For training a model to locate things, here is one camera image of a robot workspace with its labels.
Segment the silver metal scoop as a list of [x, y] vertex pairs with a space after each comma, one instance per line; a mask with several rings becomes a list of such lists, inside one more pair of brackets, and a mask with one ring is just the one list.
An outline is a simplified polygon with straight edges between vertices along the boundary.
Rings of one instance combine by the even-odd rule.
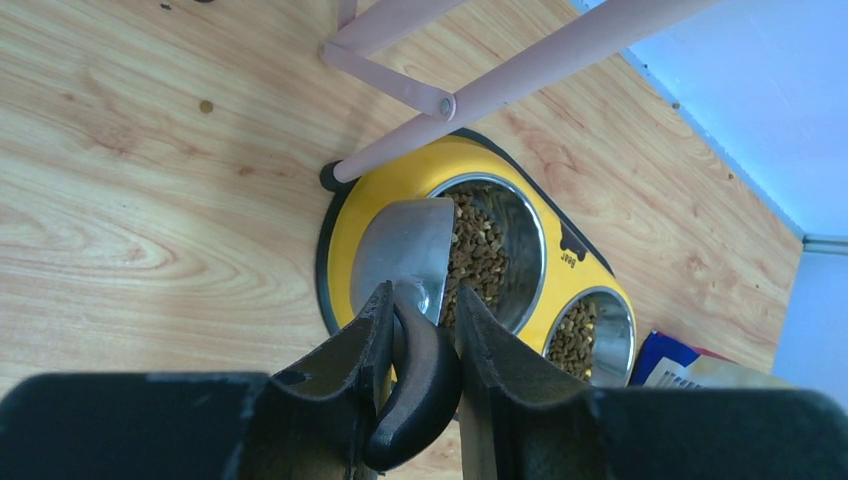
[[377, 471], [418, 455], [453, 420], [462, 367], [450, 335], [439, 326], [454, 225], [447, 197], [393, 202], [366, 227], [351, 274], [353, 306], [367, 288], [390, 283], [389, 320], [396, 382], [364, 450]]

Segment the yellow double pet bowl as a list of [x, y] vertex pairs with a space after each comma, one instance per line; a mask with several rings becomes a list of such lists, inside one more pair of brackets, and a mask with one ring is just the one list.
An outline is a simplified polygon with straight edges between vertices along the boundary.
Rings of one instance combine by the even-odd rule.
[[599, 250], [502, 148], [457, 130], [335, 189], [319, 234], [315, 284], [326, 329], [360, 307], [354, 257], [367, 226], [396, 201], [448, 197], [453, 244], [427, 314], [453, 330], [471, 286], [506, 329], [570, 374], [623, 387], [635, 361], [632, 305]]

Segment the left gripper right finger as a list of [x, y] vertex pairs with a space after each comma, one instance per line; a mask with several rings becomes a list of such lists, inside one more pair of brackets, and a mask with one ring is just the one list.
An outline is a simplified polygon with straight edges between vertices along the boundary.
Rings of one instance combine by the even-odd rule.
[[467, 479], [843, 479], [847, 416], [799, 389], [593, 387], [457, 294]]

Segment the cat food bag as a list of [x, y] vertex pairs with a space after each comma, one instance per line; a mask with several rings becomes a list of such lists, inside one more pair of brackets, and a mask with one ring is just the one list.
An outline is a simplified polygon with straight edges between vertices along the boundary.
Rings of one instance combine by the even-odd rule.
[[658, 331], [643, 342], [630, 386], [650, 388], [792, 388], [778, 377], [749, 368]]

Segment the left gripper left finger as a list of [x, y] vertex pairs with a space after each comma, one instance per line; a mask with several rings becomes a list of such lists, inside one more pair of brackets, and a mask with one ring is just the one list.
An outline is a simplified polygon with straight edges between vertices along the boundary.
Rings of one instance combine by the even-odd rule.
[[374, 479], [393, 289], [284, 370], [48, 373], [1, 402], [5, 479]]

